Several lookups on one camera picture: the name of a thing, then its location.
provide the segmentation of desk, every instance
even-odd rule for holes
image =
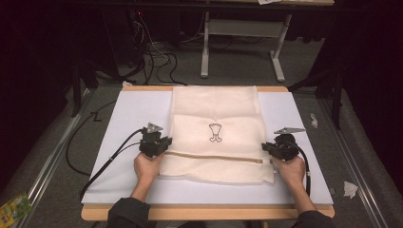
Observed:
[[[216,2],[242,2],[248,4],[257,4],[257,0],[216,0]],[[281,1],[284,5],[308,5],[308,6],[332,6],[335,1],[333,0],[312,0],[312,1]],[[255,36],[255,37],[274,37],[277,38],[277,45],[275,50],[270,50],[270,59],[275,69],[276,78],[278,82],[285,81],[284,74],[282,73],[281,65],[279,63],[279,53],[284,42],[285,35],[287,34],[288,27],[290,26],[291,14],[287,14],[283,22],[261,22],[261,21],[235,21],[235,20],[219,20],[211,19],[209,11],[204,13],[204,43],[201,57],[201,77],[208,77],[208,59],[209,48],[208,40],[210,34],[218,35],[242,35],[242,36]]]
[[[109,151],[116,150],[115,147],[120,145],[124,140],[123,138],[139,128],[136,126],[136,129],[134,129],[134,125],[146,124],[147,122],[161,126],[168,124],[169,118],[167,113],[170,107],[170,103],[168,103],[170,97],[166,95],[169,95],[171,90],[172,86],[130,86],[123,89],[112,114],[100,148],[100,153],[94,165],[93,173],[96,172],[100,166],[103,165],[105,160],[107,160],[108,156],[110,156]],[[268,142],[272,142],[274,139],[273,129],[284,127],[285,123],[283,121],[291,124],[293,127],[303,127],[292,94],[287,92],[285,87],[264,86],[258,87],[258,91],[259,93],[265,93],[264,96],[259,98],[263,119],[263,110],[268,110],[267,105],[270,106],[273,101],[278,103],[278,96],[286,97],[284,100],[287,100],[287,104],[270,109],[271,111],[279,112],[281,114],[281,120],[273,120],[273,118],[275,118],[273,115],[270,117],[270,120],[266,119],[266,138]],[[125,97],[130,97],[130,93],[141,94],[142,98],[137,100],[125,100],[124,102]],[[159,93],[160,95],[152,97],[150,96],[151,93]],[[272,98],[266,96],[268,93],[272,94]],[[129,105],[132,108],[127,108],[122,111],[122,107],[127,107],[127,102],[132,103],[132,105]],[[144,113],[143,115],[146,116],[147,120],[140,118],[139,114],[136,114],[139,110]],[[166,135],[166,132],[166,129],[162,132],[163,136]],[[299,146],[301,146],[307,154],[311,166],[311,173],[314,174],[312,182],[312,200],[320,212],[332,217],[335,214],[333,201],[320,168],[318,167],[315,154],[307,135],[305,132],[302,132],[295,136]],[[84,204],[82,211],[83,219],[106,220],[107,212],[113,203],[120,197],[129,195],[135,184],[135,180],[133,180],[135,174],[132,169],[132,160],[136,153],[138,153],[138,148],[133,148],[131,151],[122,153],[115,162],[107,168],[106,172],[88,188],[82,201]],[[192,191],[186,191],[186,186],[189,186]],[[149,219],[295,219],[297,217],[297,211],[294,207],[292,196],[288,191],[284,191],[284,188],[285,185],[278,175],[273,185],[252,186],[159,179],[154,182],[147,198],[147,202],[152,205]],[[215,191],[222,191],[229,196],[217,199],[217,201],[213,203],[215,199],[207,195],[209,194],[208,192],[215,193]],[[198,194],[200,196],[206,195],[205,199],[198,198]],[[231,196],[238,196],[238,198],[240,196],[249,197],[248,199],[236,199]]]

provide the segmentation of fabric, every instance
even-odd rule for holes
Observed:
[[[107,217],[108,228],[146,227],[150,205],[133,198],[122,198],[113,205]],[[293,228],[334,228],[332,219],[318,211],[303,212]]]
[[[265,128],[254,86],[174,87],[172,144],[160,174],[195,181],[274,181],[271,156],[261,149]]]

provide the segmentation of white cloth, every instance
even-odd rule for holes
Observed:
[[[274,181],[271,156],[261,149],[265,129],[254,86],[179,86],[172,96],[172,144],[161,175],[224,183]]]

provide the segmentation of hand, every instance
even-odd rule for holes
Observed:
[[[282,179],[289,187],[302,185],[305,175],[305,162],[299,156],[295,156],[292,160],[282,161],[273,157],[273,161],[279,168]]]
[[[153,181],[160,172],[160,164],[163,159],[163,154],[149,158],[144,153],[140,153],[133,161],[134,171],[137,176],[137,184],[131,194],[132,198],[140,201],[145,201]]]

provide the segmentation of gray carpet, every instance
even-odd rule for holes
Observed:
[[[253,86],[289,86],[306,77],[321,47],[321,42],[303,44],[300,40],[285,42],[280,54],[280,62],[284,71],[286,82],[279,84],[275,80],[274,70],[268,58],[268,47],[272,47],[274,40],[265,40],[255,43],[257,39],[237,38],[237,43],[226,47],[225,40],[213,40],[210,50],[210,74],[208,79],[200,78],[202,47],[199,43],[192,43],[189,47],[185,44],[182,48],[170,46],[162,49],[163,53],[175,53],[178,58],[178,66],[173,77],[190,85],[253,85]],[[156,64],[163,64],[164,60],[155,58]],[[163,81],[169,81],[168,72],[172,65],[159,70]],[[154,70],[150,83],[159,83]],[[144,76],[139,73],[133,79],[141,84]],[[83,112],[81,122],[93,110],[113,101],[121,89],[118,83],[100,80],[100,87],[93,92],[93,96]],[[343,197],[343,182],[354,181],[349,171],[349,164],[343,156],[343,148],[337,140],[336,134],[328,121],[327,111],[321,106],[321,102],[315,98],[312,88],[304,88],[294,94],[301,119],[307,129],[310,141],[317,155],[317,160],[322,169],[328,186],[336,191],[333,195],[336,216],[336,227],[387,227],[376,226],[361,195],[349,199]],[[403,227],[402,198],[395,189],[392,180],[387,175],[382,163],[377,158],[371,144],[365,137],[359,121],[356,119],[348,97],[343,96],[341,108],[341,133],[346,139],[349,148],[354,151],[354,158],[362,173],[363,178],[370,187],[377,205],[382,212],[386,224],[389,227]],[[32,148],[20,169],[15,174],[8,188],[1,196],[1,202],[5,202],[21,191],[27,191],[33,185],[38,173],[44,165],[47,157],[56,147],[63,136],[69,121],[72,103],[69,103],[63,113],[52,123],[41,139]],[[107,128],[107,123],[113,110],[113,104],[99,112],[100,122],[90,119],[78,131],[70,144],[69,155],[71,163],[76,168],[85,172],[91,172],[98,149]],[[310,114],[317,116],[318,129],[310,126]],[[78,201],[78,193],[88,177],[77,174],[71,170],[63,157],[50,181],[45,194],[32,214],[27,227],[91,227],[93,222],[81,219],[82,205]],[[293,220],[270,220],[270,227],[291,227]],[[105,227],[101,222],[97,227]]]

